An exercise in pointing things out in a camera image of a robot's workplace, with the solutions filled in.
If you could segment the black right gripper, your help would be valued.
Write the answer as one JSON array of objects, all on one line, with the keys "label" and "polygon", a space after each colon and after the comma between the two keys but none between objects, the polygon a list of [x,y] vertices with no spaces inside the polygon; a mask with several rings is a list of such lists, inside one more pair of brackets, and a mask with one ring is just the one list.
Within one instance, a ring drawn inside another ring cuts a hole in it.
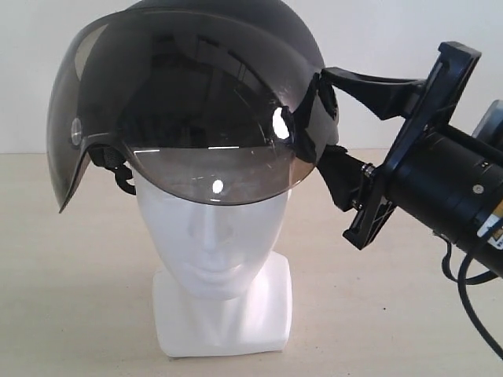
[{"label": "black right gripper", "polygon": [[460,42],[441,42],[426,79],[393,79],[338,67],[321,75],[363,104],[380,120],[404,118],[384,161],[378,166],[354,158],[345,147],[326,147],[318,161],[333,203],[342,212],[358,211],[343,236],[361,250],[370,245],[395,208],[387,190],[419,144],[449,124],[482,53]]}]

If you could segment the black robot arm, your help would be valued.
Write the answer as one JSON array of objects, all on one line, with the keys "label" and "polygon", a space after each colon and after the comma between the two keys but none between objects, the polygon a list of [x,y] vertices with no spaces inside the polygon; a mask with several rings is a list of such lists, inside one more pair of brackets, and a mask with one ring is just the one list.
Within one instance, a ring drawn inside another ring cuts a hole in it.
[{"label": "black robot arm", "polygon": [[356,248],[371,244],[394,210],[401,208],[501,274],[502,237],[485,241],[483,234],[502,216],[502,153],[450,125],[480,56],[459,42],[443,42],[426,79],[323,69],[327,83],[379,119],[404,120],[379,166],[350,156],[340,146],[328,146],[318,162],[334,204],[357,212],[343,234]]}]

